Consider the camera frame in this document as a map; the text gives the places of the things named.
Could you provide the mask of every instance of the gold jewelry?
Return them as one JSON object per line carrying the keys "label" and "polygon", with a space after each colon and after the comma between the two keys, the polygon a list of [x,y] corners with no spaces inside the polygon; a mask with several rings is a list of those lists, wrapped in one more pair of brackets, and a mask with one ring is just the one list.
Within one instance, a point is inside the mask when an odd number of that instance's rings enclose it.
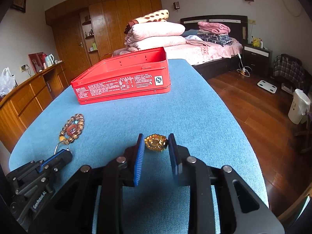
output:
{"label": "gold jewelry", "polygon": [[144,139],[145,145],[148,149],[154,151],[162,151],[168,145],[168,140],[164,135],[152,134]]}

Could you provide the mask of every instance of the electric kettle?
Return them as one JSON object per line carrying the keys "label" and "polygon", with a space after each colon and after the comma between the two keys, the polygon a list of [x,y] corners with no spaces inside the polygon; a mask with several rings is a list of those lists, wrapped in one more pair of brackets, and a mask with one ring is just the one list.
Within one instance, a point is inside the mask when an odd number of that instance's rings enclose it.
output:
{"label": "electric kettle", "polygon": [[54,62],[54,56],[53,56],[53,54],[49,54],[49,55],[45,58],[45,60],[46,60],[46,65],[47,65],[48,67],[51,67],[51,66],[53,65],[53,62]]}

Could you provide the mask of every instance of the plaid clothing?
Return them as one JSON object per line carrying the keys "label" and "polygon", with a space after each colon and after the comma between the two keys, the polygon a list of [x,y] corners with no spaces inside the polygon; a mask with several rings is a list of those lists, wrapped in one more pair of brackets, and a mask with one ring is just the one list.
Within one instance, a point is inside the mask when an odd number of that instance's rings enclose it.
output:
{"label": "plaid clothing", "polygon": [[205,39],[208,38],[208,39],[213,39],[213,40],[230,40],[230,37],[228,34],[219,35],[219,34],[214,34],[211,32],[199,31],[199,32],[197,32],[197,36],[200,37],[201,39],[202,38],[205,38]]}
{"label": "plaid clothing", "polygon": [[201,38],[203,41],[206,42],[212,42],[215,44],[219,44],[221,46],[225,46],[225,45],[232,45],[233,44],[233,40],[232,39],[228,39],[228,40],[214,40],[214,39],[210,39],[210,38]]}
{"label": "plaid clothing", "polygon": [[286,54],[279,55],[275,58],[273,76],[282,76],[291,81],[296,88],[304,88],[305,69],[301,64],[291,59]]}

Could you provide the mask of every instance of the power cord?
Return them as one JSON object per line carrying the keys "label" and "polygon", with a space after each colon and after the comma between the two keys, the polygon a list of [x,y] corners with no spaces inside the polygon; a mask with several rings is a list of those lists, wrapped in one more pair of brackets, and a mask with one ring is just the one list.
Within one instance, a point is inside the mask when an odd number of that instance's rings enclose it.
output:
{"label": "power cord", "polygon": [[238,57],[240,59],[240,62],[238,63],[239,69],[237,69],[236,71],[241,73],[243,76],[249,77],[250,73],[249,73],[249,71],[246,68],[250,68],[250,70],[252,71],[251,67],[243,65],[243,62],[241,61],[241,55],[239,53],[238,53]]}
{"label": "power cord", "polygon": [[288,12],[289,12],[293,17],[300,17],[300,16],[301,16],[302,11],[303,11],[302,5],[301,5],[301,11],[299,12],[299,14],[298,14],[298,15],[294,15],[294,14],[289,10],[289,8],[287,8],[285,1],[282,0],[282,2],[283,2],[283,4],[284,4],[285,8],[288,10]]}
{"label": "power cord", "polygon": [[32,77],[33,75],[30,74],[30,67],[28,66],[28,64],[25,64],[25,68],[27,68],[28,75]]}
{"label": "power cord", "polygon": [[250,43],[251,36],[252,36],[252,30],[250,31],[250,36],[248,37],[248,43]]}

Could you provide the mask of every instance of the red picture frame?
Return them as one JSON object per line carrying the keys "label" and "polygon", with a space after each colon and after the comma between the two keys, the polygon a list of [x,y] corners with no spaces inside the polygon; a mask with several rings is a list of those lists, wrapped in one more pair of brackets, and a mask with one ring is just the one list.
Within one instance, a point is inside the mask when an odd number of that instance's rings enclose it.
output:
{"label": "red picture frame", "polygon": [[41,69],[44,70],[43,63],[40,59],[40,56],[42,55],[43,55],[43,52],[28,55],[30,63],[32,65],[32,69],[34,70],[35,73],[39,73]]}

